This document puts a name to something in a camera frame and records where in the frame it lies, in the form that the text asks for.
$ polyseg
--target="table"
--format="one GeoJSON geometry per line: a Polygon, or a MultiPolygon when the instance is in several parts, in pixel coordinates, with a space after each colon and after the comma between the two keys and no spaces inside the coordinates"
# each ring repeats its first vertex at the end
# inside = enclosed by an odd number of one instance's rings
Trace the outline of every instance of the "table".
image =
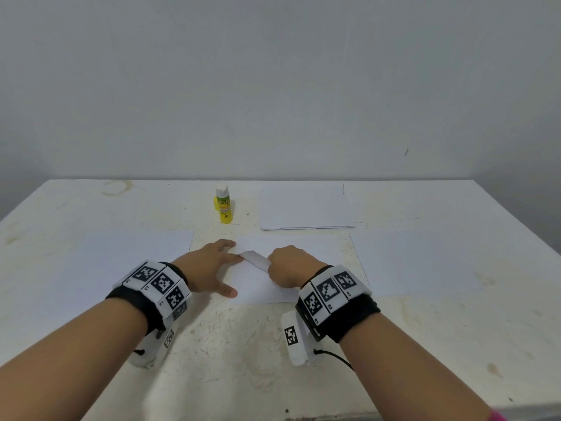
{"type": "MultiPolygon", "coordinates": [[[[51,180],[0,222],[0,360],[44,335],[18,334],[17,305],[60,274],[100,228],[194,230],[191,249],[259,230],[260,181],[51,180]],[[216,187],[234,219],[220,224],[216,187]]],[[[346,181],[358,230],[445,227],[467,244],[485,286],[456,299],[379,297],[392,321],[495,408],[516,417],[561,413],[561,257],[473,181],[346,181]]],[[[364,279],[348,230],[330,233],[364,279]]],[[[355,375],[329,356],[293,367],[280,328],[290,304],[238,306],[198,295],[158,371],[126,364],[87,420],[372,419],[355,375]]],[[[340,353],[329,339],[324,348],[340,353]]]]}

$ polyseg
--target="gray wall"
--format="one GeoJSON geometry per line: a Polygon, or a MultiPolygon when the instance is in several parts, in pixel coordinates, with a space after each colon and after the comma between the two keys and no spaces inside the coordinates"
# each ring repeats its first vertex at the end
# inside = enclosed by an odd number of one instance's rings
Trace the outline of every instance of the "gray wall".
{"type": "Polygon", "coordinates": [[[46,177],[474,177],[561,244],[561,0],[0,0],[0,66],[4,211],[46,177]]]}

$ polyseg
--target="yellow glue bottle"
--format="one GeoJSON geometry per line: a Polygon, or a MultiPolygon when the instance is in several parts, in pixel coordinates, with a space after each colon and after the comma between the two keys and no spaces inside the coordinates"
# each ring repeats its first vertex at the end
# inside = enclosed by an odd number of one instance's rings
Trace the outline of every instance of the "yellow glue bottle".
{"type": "Polygon", "coordinates": [[[226,189],[216,189],[214,209],[220,212],[220,221],[222,223],[231,223],[232,210],[230,209],[230,192],[228,192],[228,186],[226,186],[226,189]]]}

